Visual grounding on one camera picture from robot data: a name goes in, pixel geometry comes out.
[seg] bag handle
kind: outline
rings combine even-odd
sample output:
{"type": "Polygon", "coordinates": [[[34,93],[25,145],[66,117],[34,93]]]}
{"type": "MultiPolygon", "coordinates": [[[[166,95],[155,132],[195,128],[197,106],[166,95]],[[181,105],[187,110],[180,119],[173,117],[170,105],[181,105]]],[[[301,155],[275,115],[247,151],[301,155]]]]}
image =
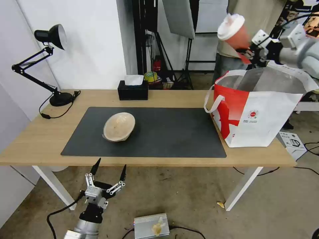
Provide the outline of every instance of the bag handle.
{"type": "Polygon", "coordinates": [[[207,91],[207,94],[206,94],[206,96],[205,96],[204,110],[205,110],[206,113],[212,113],[213,111],[217,110],[217,107],[219,106],[220,102],[221,102],[222,100],[225,100],[225,97],[224,97],[224,96],[219,95],[219,96],[217,96],[217,98],[216,98],[215,102],[213,103],[211,109],[208,110],[208,109],[206,108],[206,105],[207,105],[207,102],[208,102],[208,99],[209,99],[209,95],[210,95],[210,92],[211,92],[212,89],[213,89],[213,86],[214,86],[214,85],[212,85],[212,86],[209,88],[209,90],[207,91]]]}

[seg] logo on bag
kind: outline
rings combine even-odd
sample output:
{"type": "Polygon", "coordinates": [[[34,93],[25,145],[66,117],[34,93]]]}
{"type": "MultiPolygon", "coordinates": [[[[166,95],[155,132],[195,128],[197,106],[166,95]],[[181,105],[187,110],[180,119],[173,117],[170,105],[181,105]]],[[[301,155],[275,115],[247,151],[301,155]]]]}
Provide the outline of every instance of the logo on bag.
{"type": "Polygon", "coordinates": [[[258,111],[252,110],[249,112],[248,118],[255,119],[255,118],[257,118],[257,115],[258,115],[258,111]]]}

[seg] black tissue box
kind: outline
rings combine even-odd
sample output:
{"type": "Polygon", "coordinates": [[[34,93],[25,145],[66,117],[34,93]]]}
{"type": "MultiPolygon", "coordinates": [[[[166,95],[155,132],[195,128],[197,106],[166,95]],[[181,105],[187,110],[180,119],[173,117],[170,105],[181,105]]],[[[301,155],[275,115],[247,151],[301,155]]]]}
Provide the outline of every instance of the black tissue box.
{"type": "Polygon", "coordinates": [[[145,80],[139,86],[127,86],[125,81],[120,81],[117,90],[120,100],[148,100],[149,86],[145,80]]]}

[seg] desk lamp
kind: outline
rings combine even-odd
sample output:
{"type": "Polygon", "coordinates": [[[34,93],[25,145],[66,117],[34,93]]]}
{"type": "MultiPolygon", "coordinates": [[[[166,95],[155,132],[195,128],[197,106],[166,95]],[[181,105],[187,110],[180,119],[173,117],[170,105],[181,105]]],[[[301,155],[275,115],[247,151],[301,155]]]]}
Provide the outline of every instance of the desk lamp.
{"type": "MultiPolygon", "coordinates": [[[[34,32],[35,38],[42,42],[45,46],[44,49],[39,51],[38,53],[30,56],[29,58],[25,59],[24,61],[21,61],[18,64],[15,64],[12,66],[12,70],[25,78],[28,78],[29,80],[33,81],[34,83],[37,83],[38,85],[42,86],[43,88],[49,90],[52,92],[52,97],[50,96],[50,104],[52,106],[64,106],[69,103],[73,103],[73,101],[76,99],[76,97],[80,94],[80,91],[75,91],[74,94],[70,94],[67,92],[60,92],[58,91],[57,87],[50,85],[48,83],[45,83],[43,81],[40,81],[33,76],[26,73],[26,70],[30,68],[31,66],[34,66],[35,64],[39,63],[40,61],[43,61],[44,59],[48,58],[49,56],[53,55],[53,49],[54,47],[50,45],[50,43],[54,44],[56,47],[65,50],[66,48],[66,35],[64,28],[61,24],[54,25],[50,28],[49,31],[44,30],[36,30],[34,32]],[[30,61],[32,58],[46,52],[47,55],[43,56],[39,60],[30,61]]],[[[49,115],[40,113],[42,117],[46,119],[50,118],[56,118],[56,117],[50,117],[49,115]]]]}

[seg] lamp arm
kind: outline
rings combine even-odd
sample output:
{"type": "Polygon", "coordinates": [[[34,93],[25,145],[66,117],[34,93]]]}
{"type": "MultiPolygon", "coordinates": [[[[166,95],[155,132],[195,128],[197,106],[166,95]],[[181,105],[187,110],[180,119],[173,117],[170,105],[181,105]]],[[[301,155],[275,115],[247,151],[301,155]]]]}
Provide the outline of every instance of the lamp arm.
{"type": "Polygon", "coordinates": [[[57,93],[58,90],[57,90],[57,87],[51,87],[49,86],[48,84],[46,84],[45,82],[43,81],[40,81],[36,78],[34,78],[33,76],[29,75],[28,73],[25,72],[26,69],[30,68],[31,66],[39,63],[40,61],[43,61],[44,59],[48,58],[49,56],[52,56],[53,55],[53,47],[51,46],[47,46],[45,48],[43,48],[41,51],[39,51],[38,53],[30,56],[29,58],[21,61],[20,63],[16,64],[16,65],[13,65],[12,66],[12,70],[22,76],[24,76],[25,78],[28,78],[29,80],[33,81],[34,83],[42,86],[43,88],[53,92],[53,93],[57,93]],[[43,53],[43,52],[47,52],[48,55],[42,57],[41,59],[37,60],[37,61],[32,61],[32,62],[27,62],[29,60],[31,60],[32,58],[36,57],[37,55],[43,53]]]}

